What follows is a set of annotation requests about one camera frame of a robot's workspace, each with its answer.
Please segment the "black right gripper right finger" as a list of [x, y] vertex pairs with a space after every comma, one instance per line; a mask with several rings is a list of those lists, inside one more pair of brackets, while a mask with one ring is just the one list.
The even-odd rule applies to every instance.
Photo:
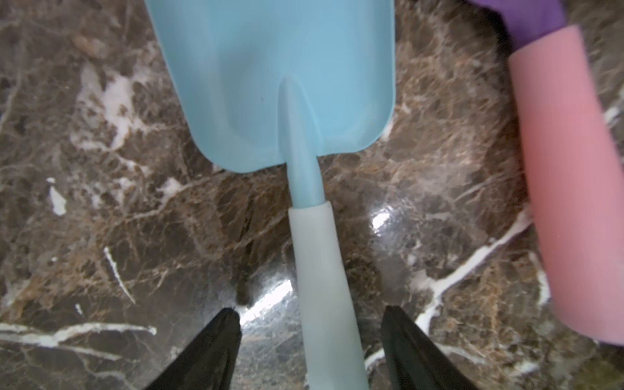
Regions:
[[401, 307], [385, 308], [381, 340], [393, 389], [477, 389]]

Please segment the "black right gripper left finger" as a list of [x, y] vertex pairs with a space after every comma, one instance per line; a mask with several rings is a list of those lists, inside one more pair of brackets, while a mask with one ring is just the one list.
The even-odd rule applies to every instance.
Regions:
[[222, 309], [146, 389], [228, 390], [241, 338], [240, 315]]

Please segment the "light blue shovel mint handle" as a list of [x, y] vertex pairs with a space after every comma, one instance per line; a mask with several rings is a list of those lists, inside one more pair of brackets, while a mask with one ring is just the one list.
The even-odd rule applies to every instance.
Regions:
[[313, 389], [368, 386], [319, 157], [374, 143], [393, 116], [391, 1], [149, 1], [193, 141], [213, 164], [284, 165]]

